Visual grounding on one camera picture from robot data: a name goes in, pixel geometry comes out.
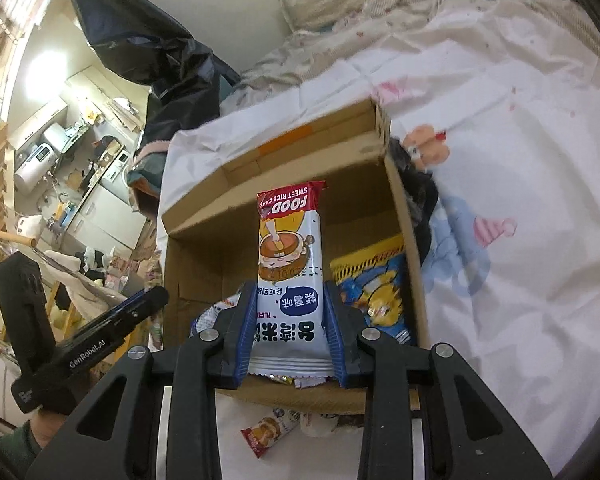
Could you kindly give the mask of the white cartoon bed sheet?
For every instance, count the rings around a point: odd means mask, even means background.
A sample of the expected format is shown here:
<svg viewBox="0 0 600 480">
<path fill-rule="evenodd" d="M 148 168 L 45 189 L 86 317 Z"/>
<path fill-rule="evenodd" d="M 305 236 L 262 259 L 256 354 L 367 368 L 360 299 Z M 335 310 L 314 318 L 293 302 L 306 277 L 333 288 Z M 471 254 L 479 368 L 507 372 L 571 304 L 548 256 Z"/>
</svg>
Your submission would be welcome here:
<svg viewBox="0 0 600 480">
<path fill-rule="evenodd" d="M 166 213 L 216 170 L 371 100 L 390 139 L 430 134 L 429 344 L 477 370 L 553 474 L 600 442 L 600 33 L 571 0 L 444 0 L 271 99 L 175 133 Z"/>
</svg>

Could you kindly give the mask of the brown cardboard box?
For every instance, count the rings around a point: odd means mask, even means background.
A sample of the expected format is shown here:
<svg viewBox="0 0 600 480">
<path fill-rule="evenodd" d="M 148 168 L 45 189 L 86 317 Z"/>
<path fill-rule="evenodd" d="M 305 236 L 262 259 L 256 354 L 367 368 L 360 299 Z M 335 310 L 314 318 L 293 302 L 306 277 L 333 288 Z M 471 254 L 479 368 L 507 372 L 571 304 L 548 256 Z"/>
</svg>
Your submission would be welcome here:
<svg viewBox="0 0 600 480">
<path fill-rule="evenodd" d="M 246 281 L 266 274 L 271 286 L 286 290 L 313 256 L 331 262 L 402 234 L 412 296 L 407 316 L 415 323 L 418 344 L 428 347 L 420 257 L 388 134 L 385 111 L 371 100 L 357 102 L 216 170 L 179 200 L 164 219 L 166 346 L 183 342 L 198 314 Z M 257 210 L 258 193 L 318 180 L 327 184 L 318 200 L 319 233 L 301 233 L 306 214 L 266 226 Z"/>
</svg>

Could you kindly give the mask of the black plastic garbage bag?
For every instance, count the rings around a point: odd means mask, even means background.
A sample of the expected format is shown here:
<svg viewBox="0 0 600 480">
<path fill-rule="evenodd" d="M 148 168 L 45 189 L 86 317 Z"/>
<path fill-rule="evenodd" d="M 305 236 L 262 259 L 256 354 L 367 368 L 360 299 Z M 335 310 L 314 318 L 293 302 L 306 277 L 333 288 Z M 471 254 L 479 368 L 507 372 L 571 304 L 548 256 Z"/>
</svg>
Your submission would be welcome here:
<svg viewBox="0 0 600 480">
<path fill-rule="evenodd" d="M 143 140 L 168 142 L 220 116 L 239 75 L 149 0 L 71 0 L 84 36 L 117 76 L 150 88 Z"/>
</svg>

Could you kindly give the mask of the white rice cake snack packet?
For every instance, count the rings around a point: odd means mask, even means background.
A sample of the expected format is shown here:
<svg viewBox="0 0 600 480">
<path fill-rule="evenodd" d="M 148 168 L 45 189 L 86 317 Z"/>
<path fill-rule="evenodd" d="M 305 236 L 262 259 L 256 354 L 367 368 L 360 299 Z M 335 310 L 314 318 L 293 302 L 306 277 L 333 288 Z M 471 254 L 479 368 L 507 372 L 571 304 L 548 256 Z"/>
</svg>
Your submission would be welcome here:
<svg viewBox="0 0 600 480">
<path fill-rule="evenodd" d="M 323 327 L 323 181 L 257 195 L 257 328 L 249 373 L 291 378 L 332 376 Z"/>
</svg>

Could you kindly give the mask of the small red cake snack packet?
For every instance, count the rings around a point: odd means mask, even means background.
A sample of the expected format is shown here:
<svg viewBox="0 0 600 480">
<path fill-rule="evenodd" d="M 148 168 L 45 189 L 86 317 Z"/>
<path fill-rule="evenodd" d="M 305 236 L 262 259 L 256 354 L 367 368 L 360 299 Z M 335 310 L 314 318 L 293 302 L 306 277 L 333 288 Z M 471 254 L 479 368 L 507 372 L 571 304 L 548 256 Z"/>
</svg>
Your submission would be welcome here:
<svg viewBox="0 0 600 480">
<path fill-rule="evenodd" d="M 300 424 L 300 413 L 286 408 L 273 408 L 255 425 L 240 430 L 251 451 L 261 458 L 269 448 Z"/>
</svg>

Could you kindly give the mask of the white kitchen cabinet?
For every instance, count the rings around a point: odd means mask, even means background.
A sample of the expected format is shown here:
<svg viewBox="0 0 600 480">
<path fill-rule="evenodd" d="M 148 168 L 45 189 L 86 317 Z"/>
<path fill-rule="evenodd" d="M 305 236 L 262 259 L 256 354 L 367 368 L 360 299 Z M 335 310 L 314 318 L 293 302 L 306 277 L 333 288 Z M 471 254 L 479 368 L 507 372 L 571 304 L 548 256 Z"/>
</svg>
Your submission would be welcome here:
<svg viewBox="0 0 600 480">
<path fill-rule="evenodd" d="M 60 251 L 73 255 L 91 247 L 105 255 L 115 252 L 129 257 L 140 239 L 145 221 L 142 214 L 97 183 L 69 221 Z"/>
</svg>

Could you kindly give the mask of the beige floral pillow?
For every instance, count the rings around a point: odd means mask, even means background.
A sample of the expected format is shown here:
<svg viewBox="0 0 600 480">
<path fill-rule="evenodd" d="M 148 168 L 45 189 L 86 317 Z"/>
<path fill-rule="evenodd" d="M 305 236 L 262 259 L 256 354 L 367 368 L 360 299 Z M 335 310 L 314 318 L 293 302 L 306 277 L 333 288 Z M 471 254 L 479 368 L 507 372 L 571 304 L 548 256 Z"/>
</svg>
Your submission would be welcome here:
<svg viewBox="0 0 600 480">
<path fill-rule="evenodd" d="M 279 0 L 285 22 L 293 32 L 316 32 L 358 12 L 367 0 Z"/>
</svg>

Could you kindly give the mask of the blue yellow tiger snack bag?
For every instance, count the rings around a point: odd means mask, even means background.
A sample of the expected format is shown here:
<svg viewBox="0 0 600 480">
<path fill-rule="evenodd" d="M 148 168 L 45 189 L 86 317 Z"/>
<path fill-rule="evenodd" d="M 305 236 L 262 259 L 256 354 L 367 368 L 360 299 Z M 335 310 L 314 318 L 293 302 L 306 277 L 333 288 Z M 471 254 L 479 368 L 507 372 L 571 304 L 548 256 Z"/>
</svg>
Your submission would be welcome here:
<svg viewBox="0 0 600 480">
<path fill-rule="evenodd" d="M 343 304 L 360 310 L 369 326 L 400 344 L 412 342 L 404 316 L 406 258 L 401 234 L 338 257 L 329 269 Z"/>
</svg>

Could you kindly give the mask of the crumpled floral blanket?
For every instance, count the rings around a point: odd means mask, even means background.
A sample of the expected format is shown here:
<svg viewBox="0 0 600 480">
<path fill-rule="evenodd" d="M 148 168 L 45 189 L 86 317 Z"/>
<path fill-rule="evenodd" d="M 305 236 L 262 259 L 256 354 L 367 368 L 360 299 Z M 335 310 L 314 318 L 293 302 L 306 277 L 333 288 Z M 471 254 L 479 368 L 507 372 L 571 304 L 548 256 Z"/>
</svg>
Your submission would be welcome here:
<svg viewBox="0 0 600 480">
<path fill-rule="evenodd" d="M 281 46 L 242 72 L 242 79 L 221 103 L 221 113 L 228 115 L 298 87 L 394 32 L 426 26 L 443 1 L 367 0 L 358 12 L 322 30 L 291 31 Z"/>
</svg>

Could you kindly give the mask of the white blue snack bag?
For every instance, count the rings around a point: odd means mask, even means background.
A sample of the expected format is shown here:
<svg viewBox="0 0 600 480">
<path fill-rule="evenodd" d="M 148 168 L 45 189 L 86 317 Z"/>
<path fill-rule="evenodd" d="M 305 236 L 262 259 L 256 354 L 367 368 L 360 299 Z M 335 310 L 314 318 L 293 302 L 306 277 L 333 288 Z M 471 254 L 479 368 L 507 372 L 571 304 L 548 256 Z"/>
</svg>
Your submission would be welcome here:
<svg viewBox="0 0 600 480">
<path fill-rule="evenodd" d="M 193 334 L 198 334 L 203 330 L 213 328 L 220 313 L 227 309 L 233 309 L 236 307 L 238 305 L 240 296 L 242 296 L 242 294 L 240 292 L 236 292 L 236 294 L 233 296 L 229 296 L 223 300 L 220 300 L 204 310 L 204 312 L 198 315 L 193 320 L 192 324 L 190 324 L 189 335 L 193 336 Z"/>
</svg>

